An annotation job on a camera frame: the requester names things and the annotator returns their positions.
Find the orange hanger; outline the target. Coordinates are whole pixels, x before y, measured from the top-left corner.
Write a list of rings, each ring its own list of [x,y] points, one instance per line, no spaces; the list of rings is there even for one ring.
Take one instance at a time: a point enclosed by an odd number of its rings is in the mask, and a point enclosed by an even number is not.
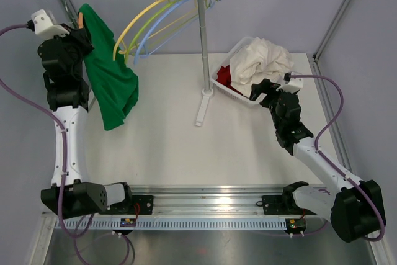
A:
[[[83,29],[84,28],[84,16],[82,12],[79,12],[78,14],[78,29]]]

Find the beige t shirt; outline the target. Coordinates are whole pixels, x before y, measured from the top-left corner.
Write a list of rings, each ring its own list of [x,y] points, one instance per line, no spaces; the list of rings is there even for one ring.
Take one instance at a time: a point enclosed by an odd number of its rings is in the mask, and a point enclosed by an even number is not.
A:
[[[277,82],[293,69],[291,54],[279,45],[256,37],[230,58],[231,86],[245,97],[263,79]]]

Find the red t shirt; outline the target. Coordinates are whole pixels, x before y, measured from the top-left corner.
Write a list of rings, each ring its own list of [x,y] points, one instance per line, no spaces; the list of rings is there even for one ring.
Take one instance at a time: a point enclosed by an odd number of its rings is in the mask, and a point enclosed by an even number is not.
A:
[[[230,66],[221,66],[220,69],[217,72],[217,82],[220,84],[226,86],[228,89],[236,92],[239,95],[242,95],[238,90],[236,90],[234,87],[231,85],[231,74],[230,74]]]

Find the green t shirt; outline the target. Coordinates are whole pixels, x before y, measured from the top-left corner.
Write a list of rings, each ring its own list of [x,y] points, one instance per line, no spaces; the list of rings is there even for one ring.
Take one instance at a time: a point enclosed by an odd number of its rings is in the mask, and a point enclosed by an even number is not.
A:
[[[139,98],[138,76],[120,54],[113,57],[114,33],[89,4],[79,8],[83,26],[91,36],[94,49],[84,64],[93,93],[99,103],[104,130],[124,124]]]

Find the lime green hanger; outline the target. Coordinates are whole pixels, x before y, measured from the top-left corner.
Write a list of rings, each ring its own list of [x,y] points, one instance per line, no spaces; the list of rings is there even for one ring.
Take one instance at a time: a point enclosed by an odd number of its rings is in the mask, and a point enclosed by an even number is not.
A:
[[[193,4],[191,9],[167,25],[159,27],[174,11],[190,2]],[[114,46],[114,55],[122,55],[125,62],[131,56],[135,61],[150,56],[197,19],[197,0],[155,0],[125,27]]]

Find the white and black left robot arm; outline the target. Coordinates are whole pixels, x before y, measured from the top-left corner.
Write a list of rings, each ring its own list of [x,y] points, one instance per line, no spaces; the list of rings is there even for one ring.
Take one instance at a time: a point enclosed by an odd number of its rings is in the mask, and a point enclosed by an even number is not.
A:
[[[41,191],[41,201],[64,219],[92,213],[126,214],[134,206],[127,183],[103,185],[88,178],[84,128],[89,90],[83,78],[83,58],[92,49],[84,29],[61,24],[51,26],[37,50],[56,133],[55,168],[50,188]]]

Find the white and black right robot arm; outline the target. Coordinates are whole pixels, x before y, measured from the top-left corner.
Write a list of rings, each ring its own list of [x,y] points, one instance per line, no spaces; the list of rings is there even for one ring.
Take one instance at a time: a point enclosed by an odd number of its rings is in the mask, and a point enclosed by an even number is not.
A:
[[[338,237],[350,243],[359,238],[378,242],[385,235],[386,217],[381,187],[364,181],[320,148],[319,135],[301,121],[298,92],[305,76],[288,73],[284,84],[263,79],[251,87],[251,100],[261,94],[260,105],[272,116],[279,145],[305,164],[325,185],[320,191],[300,181],[284,187],[282,207],[289,213],[309,211],[331,224]]]

